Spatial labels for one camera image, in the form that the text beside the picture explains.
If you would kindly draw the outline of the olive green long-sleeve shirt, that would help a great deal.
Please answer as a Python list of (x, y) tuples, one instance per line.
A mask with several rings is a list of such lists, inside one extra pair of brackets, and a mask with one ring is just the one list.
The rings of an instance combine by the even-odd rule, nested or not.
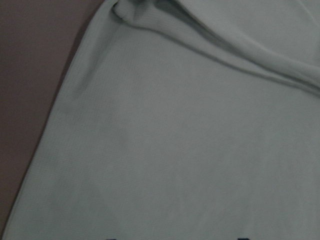
[(319, 1), (104, 1), (2, 237), (319, 239)]

